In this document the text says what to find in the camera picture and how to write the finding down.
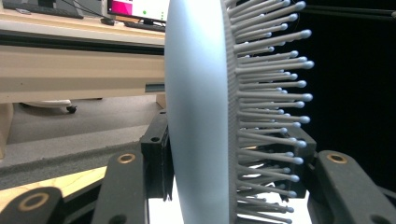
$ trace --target mounting hole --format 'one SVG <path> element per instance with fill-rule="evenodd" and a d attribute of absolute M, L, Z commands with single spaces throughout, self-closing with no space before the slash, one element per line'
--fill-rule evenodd
<path fill-rule="evenodd" d="M 386 218 L 378 215 L 371 215 L 370 218 L 375 224 L 390 224 Z"/>
<path fill-rule="evenodd" d="M 46 203 L 49 197 L 50 196 L 48 195 L 48 193 L 42 192 L 30 195 L 29 197 L 26 197 L 21 201 L 18 209 L 20 209 L 20 211 L 22 212 L 32 211 Z"/>
<path fill-rule="evenodd" d="M 152 137 L 151 138 L 151 142 L 158 142 L 158 141 L 160 141 L 159 137 Z"/>
<path fill-rule="evenodd" d="M 131 161 L 134 161 L 135 155 L 132 153 L 127 153 L 127 154 L 123 154 L 120 155 L 119 158 L 117 159 L 117 161 L 119 163 L 128 163 Z"/>
<path fill-rule="evenodd" d="M 327 155 L 327 159 L 329 159 L 330 161 L 336 162 L 336 163 L 342 163 L 342 164 L 347 163 L 347 158 L 345 158 L 344 156 L 342 156 L 340 154 L 331 153 L 331 154 Z"/>
<path fill-rule="evenodd" d="M 126 223 L 125 215 L 116 215 L 108 221 L 108 224 L 124 224 Z"/>

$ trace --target black metal bracket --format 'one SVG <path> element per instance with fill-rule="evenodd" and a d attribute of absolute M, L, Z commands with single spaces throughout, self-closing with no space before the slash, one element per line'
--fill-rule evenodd
<path fill-rule="evenodd" d="M 166 111 L 148 126 L 139 149 L 113 155 L 105 177 L 63 197 L 59 189 L 29 190 L 0 214 L 0 223 L 149 223 L 148 198 L 172 198 L 173 163 Z"/>
<path fill-rule="evenodd" d="M 313 224 L 391 224 L 396 209 L 378 186 L 346 154 L 319 152 L 304 185 L 310 191 L 308 211 Z"/>

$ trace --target monitor screen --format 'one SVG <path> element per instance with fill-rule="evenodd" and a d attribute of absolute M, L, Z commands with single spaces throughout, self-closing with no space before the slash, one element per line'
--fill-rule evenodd
<path fill-rule="evenodd" d="M 170 0 L 107 0 L 107 13 L 166 22 Z"/>

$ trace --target wooden board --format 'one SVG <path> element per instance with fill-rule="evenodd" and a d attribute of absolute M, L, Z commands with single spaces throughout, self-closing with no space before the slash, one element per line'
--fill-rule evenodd
<path fill-rule="evenodd" d="M 99 18 L 79 20 L 37 13 L 25 15 L 10 9 L 0 12 L 0 29 L 26 34 L 51 34 L 154 46 L 163 46 L 165 37 L 163 32 L 134 29 L 124 26 L 123 22 L 109 26 L 102 24 Z"/>
<path fill-rule="evenodd" d="M 19 186 L 12 189 L 0 190 L 0 212 L 17 196 L 30 189 L 42 187 L 55 187 L 61 190 L 63 196 L 67 196 L 79 189 L 82 189 L 91 183 L 105 176 L 106 167 L 100 167 L 72 175 L 64 175 L 32 184 Z"/>
<path fill-rule="evenodd" d="M 13 46 L 0 51 L 0 104 L 144 95 L 147 84 L 164 80 L 162 55 Z"/>
<path fill-rule="evenodd" d="M 166 96 L 165 94 L 157 94 L 157 104 L 163 109 L 166 109 Z"/>

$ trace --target desk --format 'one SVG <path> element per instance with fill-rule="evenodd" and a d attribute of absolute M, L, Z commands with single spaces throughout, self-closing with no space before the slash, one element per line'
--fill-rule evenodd
<path fill-rule="evenodd" d="M 147 84 L 163 83 L 163 45 L 164 33 L 121 22 L 2 9 L 0 104 L 7 105 L 0 106 L 0 158 L 10 103 L 146 94 Z"/>

